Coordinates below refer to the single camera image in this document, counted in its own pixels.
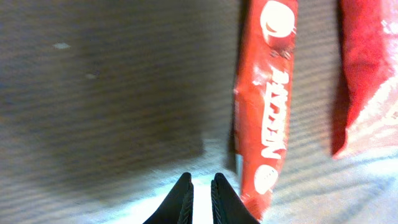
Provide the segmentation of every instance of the floor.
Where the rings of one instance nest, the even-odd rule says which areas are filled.
[[[398,222],[398,151],[333,161],[336,0],[299,1],[290,142],[264,223]],[[142,223],[182,172],[194,223],[231,150],[239,0],[0,4],[0,223]]]

